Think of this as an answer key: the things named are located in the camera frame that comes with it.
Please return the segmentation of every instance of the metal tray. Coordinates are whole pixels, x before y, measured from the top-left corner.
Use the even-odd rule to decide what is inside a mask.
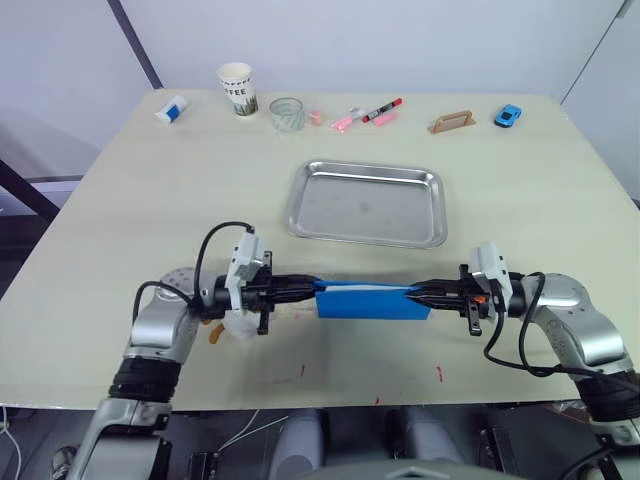
[[[417,168],[304,164],[293,183],[286,223],[300,237],[412,248],[447,238],[440,177]]]

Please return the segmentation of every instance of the glass cup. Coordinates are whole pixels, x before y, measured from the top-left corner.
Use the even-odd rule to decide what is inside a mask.
[[[269,111],[276,130],[297,132],[304,127],[304,107],[297,98],[278,98],[271,102]]]

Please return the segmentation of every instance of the red marker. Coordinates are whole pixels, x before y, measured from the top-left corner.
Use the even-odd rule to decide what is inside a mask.
[[[364,117],[362,117],[362,121],[364,123],[367,123],[369,120],[373,120],[378,115],[382,115],[384,112],[391,110],[393,107],[397,107],[401,103],[402,103],[402,99],[396,98],[393,102],[387,103],[386,105],[378,108],[377,110],[374,110],[373,112],[369,112],[368,114],[366,114]]]

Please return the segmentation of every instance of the pink highlighter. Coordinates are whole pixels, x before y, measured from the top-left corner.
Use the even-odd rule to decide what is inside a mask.
[[[355,120],[361,119],[366,113],[367,111],[364,108],[352,108],[349,110],[349,116],[336,120],[331,124],[331,128],[335,128],[340,133],[344,133]]]

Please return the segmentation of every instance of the beige table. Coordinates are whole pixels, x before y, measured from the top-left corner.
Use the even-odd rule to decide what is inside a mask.
[[[261,94],[239,119],[219,92],[183,91],[192,104],[171,126],[153,113],[175,91],[149,93],[102,152],[0,303],[0,402],[94,408],[131,327],[137,286],[193,265],[202,237],[225,220],[257,227],[274,271],[325,279],[414,282],[455,278],[469,251],[495,240],[511,270],[579,279],[620,329],[640,365],[640,216],[558,104],[529,95],[405,95],[399,118],[280,134]],[[396,94],[301,94],[338,118]],[[515,128],[492,119],[523,108]],[[436,117],[470,109],[478,124],[431,135]],[[296,238],[283,212],[296,168],[310,159],[427,167],[445,186],[449,237],[434,250]],[[215,238],[208,266],[226,272],[239,232]],[[434,312],[427,321],[318,320],[314,304],[276,310],[267,337],[208,343],[202,327],[183,368],[177,409],[533,401],[573,398],[564,375],[538,379],[482,357],[485,334]],[[516,358],[517,320],[496,353]],[[531,361],[555,358],[530,329]],[[443,373],[439,379],[438,369]]]

